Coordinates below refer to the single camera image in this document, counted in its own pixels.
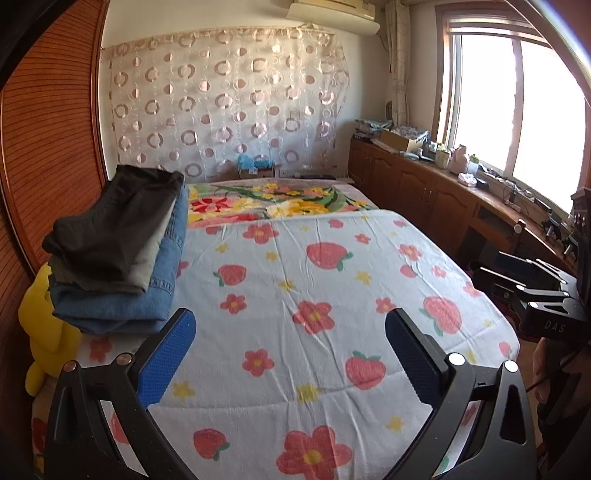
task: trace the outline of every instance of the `floor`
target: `floor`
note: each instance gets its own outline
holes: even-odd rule
[[[521,376],[525,387],[529,387],[534,382],[534,371],[532,367],[532,356],[535,350],[535,343],[526,342],[525,340],[519,340],[521,347],[519,349],[519,357],[517,358],[517,364],[521,370]],[[542,435],[538,429],[538,416],[536,415],[536,409],[538,408],[538,401],[535,399],[534,392],[528,393],[528,399],[530,401],[531,417],[534,422],[535,432],[535,445],[538,446],[542,443]]]

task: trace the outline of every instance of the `beige folded garment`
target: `beige folded garment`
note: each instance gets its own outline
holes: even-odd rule
[[[53,256],[49,260],[51,272],[56,280],[62,283],[76,283],[80,288],[86,291],[104,291],[104,292],[129,292],[145,293],[150,284],[156,255],[160,250],[160,242],[166,232],[170,215],[173,212],[175,202],[170,206],[162,223],[154,231],[148,242],[139,251],[129,270],[129,275],[121,281],[103,281],[78,274],[68,270],[68,267],[59,257]]]

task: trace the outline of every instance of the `blue textured pad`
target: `blue textured pad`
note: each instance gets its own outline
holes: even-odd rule
[[[195,339],[197,322],[184,312],[160,343],[138,376],[138,400],[143,408],[158,403]]]
[[[386,317],[386,337],[419,400],[433,408],[439,407],[442,401],[439,371],[395,310]]]

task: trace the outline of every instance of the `stack of folded clothes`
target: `stack of folded clothes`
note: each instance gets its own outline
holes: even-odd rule
[[[160,331],[187,232],[183,181],[178,172],[119,166],[87,212],[56,220],[43,240],[53,315],[84,333]]]

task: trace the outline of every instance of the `floral blanket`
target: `floral blanket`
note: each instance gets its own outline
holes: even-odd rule
[[[197,336],[150,413],[202,480],[381,480],[431,413],[385,337],[396,306],[470,362],[517,357],[503,315],[396,213],[189,230],[173,309],[195,312]],[[77,358],[104,364],[141,341],[84,336]],[[103,408],[126,463],[143,472],[112,407]],[[457,461],[475,411],[467,409],[437,473]],[[46,418],[33,420],[36,446]]]
[[[189,186],[189,228],[217,231],[227,223],[373,210],[350,185],[323,180],[256,179]]]

